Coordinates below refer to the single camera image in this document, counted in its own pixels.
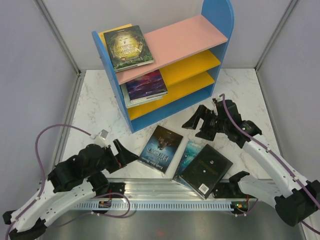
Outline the teal ocean cover book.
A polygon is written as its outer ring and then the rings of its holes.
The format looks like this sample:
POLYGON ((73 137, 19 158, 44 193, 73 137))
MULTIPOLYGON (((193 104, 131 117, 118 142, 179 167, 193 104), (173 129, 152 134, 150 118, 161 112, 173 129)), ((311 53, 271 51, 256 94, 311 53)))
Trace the teal ocean cover book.
POLYGON ((198 153, 203 149, 204 145, 195 143, 193 141, 188 141, 177 169, 173 175, 172 180, 186 188, 190 188, 190 185, 181 178, 181 173, 186 169, 186 167, 192 162, 192 160, 198 155, 198 153))

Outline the dark blue Wuthering Heights book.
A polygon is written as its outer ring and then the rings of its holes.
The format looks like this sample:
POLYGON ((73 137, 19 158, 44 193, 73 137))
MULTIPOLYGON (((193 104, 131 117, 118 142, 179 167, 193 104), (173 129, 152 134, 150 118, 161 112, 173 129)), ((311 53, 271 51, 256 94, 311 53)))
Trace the dark blue Wuthering Heights book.
POLYGON ((139 156, 139 162, 165 174, 183 140, 183 136, 158 125, 139 156))

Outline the black book with barcode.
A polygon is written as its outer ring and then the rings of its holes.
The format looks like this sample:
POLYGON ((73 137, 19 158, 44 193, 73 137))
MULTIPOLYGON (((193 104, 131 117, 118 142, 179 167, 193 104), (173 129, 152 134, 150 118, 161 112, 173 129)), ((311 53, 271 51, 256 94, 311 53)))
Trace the black book with barcode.
POLYGON ((206 144, 180 174, 201 198, 207 199, 233 163, 206 144))

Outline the purple Robinson Crusoe book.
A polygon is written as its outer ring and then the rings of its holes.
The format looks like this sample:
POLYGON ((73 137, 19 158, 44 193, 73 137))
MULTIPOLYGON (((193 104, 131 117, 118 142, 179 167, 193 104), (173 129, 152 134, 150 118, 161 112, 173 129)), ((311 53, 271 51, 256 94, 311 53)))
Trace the purple Robinson Crusoe book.
POLYGON ((168 93, 167 86, 159 69, 124 84, 127 87, 131 102, 150 97, 163 96, 168 93))

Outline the grey Great Gatsby book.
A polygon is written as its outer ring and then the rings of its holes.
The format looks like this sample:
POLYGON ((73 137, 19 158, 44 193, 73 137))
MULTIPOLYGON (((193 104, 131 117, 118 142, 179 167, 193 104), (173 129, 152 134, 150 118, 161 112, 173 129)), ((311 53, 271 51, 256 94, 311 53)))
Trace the grey Great Gatsby book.
POLYGON ((133 107, 136 107, 136 106, 139 106, 139 105, 143 105, 143 104, 146 104, 146 103, 150 103, 150 102, 153 102, 153 101, 157 101, 157 100, 160 100, 160 99, 163 98, 163 95, 161 95, 161 96, 147 97, 146 99, 142 99, 142 100, 131 102, 131 99, 130 99, 130 96, 129 96, 129 93, 128 93, 128 89, 127 89, 126 85, 122 84, 122 85, 120 85, 120 88, 121 88, 121 91, 122 91, 125 107, 127 109, 133 108, 133 107))

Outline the green Alice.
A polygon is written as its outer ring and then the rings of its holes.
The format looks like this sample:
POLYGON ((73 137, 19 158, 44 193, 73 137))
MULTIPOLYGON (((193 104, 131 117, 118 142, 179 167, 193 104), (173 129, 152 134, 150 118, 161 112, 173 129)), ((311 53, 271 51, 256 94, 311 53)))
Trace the green Alice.
POLYGON ((154 62, 154 57, 139 25, 104 34, 114 71, 121 72, 154 62))

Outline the yellow book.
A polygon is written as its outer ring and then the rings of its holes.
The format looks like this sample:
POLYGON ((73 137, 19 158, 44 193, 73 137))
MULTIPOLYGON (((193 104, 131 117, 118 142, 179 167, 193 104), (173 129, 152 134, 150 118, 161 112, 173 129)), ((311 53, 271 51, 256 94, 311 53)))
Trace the yellow book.
POLYGON ((125 29, 125 28, 128 28, 128 27, 131 27, 132 24, 129 23, 129 24, 126 24, 126 25, 122 25, 122 26, 119 26, 119 27, 116 27, 116 28, 113 28, 113 29, 109 29, 109 30, 105 30, 105 31, 102 31, 102 32, 99 32, 98 35, 103 43, 104 46, 106 46, 106 40, 105 40, 105 33, 109 33, 109 32, 113 32, 113 31, 117 31, 117 30, 122 30, 122 29, 125 29))

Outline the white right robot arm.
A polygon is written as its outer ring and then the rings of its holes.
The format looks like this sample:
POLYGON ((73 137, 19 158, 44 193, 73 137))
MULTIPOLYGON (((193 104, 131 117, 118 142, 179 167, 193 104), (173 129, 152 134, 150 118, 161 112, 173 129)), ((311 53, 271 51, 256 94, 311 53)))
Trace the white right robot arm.
POLYGON ((216 110, 200 105, 192 117, 182 125, 196 129, 203 120, 196 137, 213 141, 222 133, 252 156, 274 182, 270 185, 250 174, 228 184, 234 197, 247 194, 275 209, 287 225, 294 227, 320 209, 320 182, 310 181, 295 170, 284 158, 270 149, 260 128, 250 120, 243 120, 232 100, 214 100, 216 110))

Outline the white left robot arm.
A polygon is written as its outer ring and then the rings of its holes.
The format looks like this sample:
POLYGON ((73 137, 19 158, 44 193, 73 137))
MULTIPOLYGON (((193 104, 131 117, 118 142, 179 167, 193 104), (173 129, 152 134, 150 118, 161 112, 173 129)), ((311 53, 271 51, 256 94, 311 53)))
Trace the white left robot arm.
POLYGON ((117 139, 113 143, 117 154, 113 154, 109 145, 89 144, 57 164, 23 207, 3 214, 5 224, 9 225, 5 239, 35 240, 77 204, 111 195, 110 183, 103 171, 114 173, 139 158, 117 139))

